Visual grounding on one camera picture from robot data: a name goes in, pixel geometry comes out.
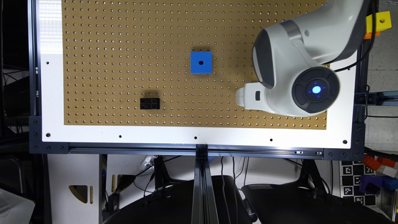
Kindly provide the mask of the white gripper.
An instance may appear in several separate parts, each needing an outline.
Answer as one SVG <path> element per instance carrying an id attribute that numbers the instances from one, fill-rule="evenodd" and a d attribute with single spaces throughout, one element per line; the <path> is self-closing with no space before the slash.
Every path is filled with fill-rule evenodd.
<path id="1" fill-rule="evenodd" d="M 236 91 L 236 104 L 246 110 L 272 111 L 268 97 L 271 90 L 260 82 L 247 83 Z"/>

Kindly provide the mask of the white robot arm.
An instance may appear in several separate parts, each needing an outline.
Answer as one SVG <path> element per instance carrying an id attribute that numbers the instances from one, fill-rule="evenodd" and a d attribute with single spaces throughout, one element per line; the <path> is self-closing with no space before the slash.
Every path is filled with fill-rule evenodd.
<path id="1" fill-rule="evenodd" d="M 236 104 L 286 116 L 314 116 L 337 99 L 340 81 L 327 64 L 352 56 L 366 34 L 369 1 L 328 0 L 313 12 L 260 31 L 252 48 L 258 81 Z"/>

